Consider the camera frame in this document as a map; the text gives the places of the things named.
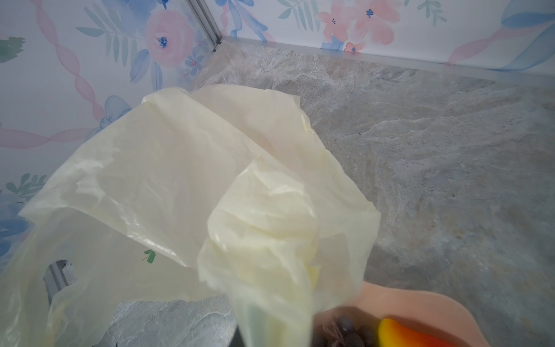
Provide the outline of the cream plastic bag orange print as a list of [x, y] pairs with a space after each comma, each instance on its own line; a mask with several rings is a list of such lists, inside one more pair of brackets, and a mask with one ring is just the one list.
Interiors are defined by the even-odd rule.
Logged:
[[226, 295], [248, 346], [308, 346], [354, 298], [380, 213], [297, 96], [166, 88], [80, 146], [21, 210], [1, 345], [93, 346], [122, 302]]

